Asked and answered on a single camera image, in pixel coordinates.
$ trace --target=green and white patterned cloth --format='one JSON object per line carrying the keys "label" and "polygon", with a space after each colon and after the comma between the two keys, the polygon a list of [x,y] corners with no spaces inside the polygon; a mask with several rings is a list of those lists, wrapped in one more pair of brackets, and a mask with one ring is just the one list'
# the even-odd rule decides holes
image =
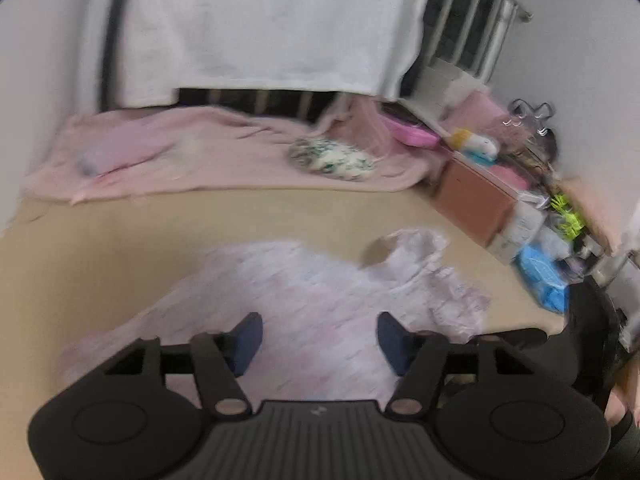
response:
{"label": "green and white patterned cloth", "polygon": [[324,137],[296,140],[289,156],[303,170],[342,180],[365,180],[376,165],[369,153]]}

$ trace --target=blue plastic bag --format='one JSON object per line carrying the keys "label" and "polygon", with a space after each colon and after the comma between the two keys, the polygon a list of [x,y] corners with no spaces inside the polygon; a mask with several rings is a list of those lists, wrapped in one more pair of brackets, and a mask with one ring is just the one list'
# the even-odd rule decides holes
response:
{"label": "blue plastic bag", "polygon": [[552,312],[564,313],[569,291],[551,258],[535,246],[526,246],[520,251],[517,264],[538,303]]}

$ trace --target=wall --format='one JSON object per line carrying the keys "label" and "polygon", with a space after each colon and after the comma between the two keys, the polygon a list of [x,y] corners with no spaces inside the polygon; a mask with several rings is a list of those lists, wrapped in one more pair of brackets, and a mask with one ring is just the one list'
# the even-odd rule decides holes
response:
{"label": "wall", "polygon": [[21,178],[73,112],[85,1],[0,2],[0,231]]}
{"label": "wall", "polygon": [[504,102],[550,101],[561,169],[578,175],[623,228],[640,197],[640,3],[522,0],[492,84]]}

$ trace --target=beige bed sheet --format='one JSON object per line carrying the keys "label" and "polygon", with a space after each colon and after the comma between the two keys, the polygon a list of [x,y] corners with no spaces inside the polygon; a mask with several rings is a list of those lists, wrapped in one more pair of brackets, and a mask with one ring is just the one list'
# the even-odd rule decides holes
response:
{"label": "beige bed sheet", "polygon": [[24,200],[0,240],[0,478],[40,478],[26,427],[60,387],[61,348],[153,304],[196,270],[203,248],[301,238],[318,251],[370,262],[374,240],[416,225],[448,234],[446,263],[492,295],[490,330],[562,328],[561,317],[537,307],[513,270],[437,213],[420,187],[195,191],[76,206]]}

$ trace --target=pink blanket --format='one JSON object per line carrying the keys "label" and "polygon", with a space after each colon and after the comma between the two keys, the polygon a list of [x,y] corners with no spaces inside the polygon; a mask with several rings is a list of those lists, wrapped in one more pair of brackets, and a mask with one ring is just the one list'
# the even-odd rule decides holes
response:
{"label": "pink blanket", "polygon": [[[420,181],[428,162],[420,150],[393,139],[371,98],[349,97],[320,121],[320,131],[286,119],[256,118],[220,107],[119,110],[71,117],[54,140],[49,160],[27,177],[24,192],[70,202],[190,189],[338,189],[395,191]],[[82,174],[82,154],[127,121],[146,117],[158,137],[175,145],[153,160],[97,178]],[[379,156],[374,176],[348,182],[308,174],[287,159],[296,138],[318,132]]]}

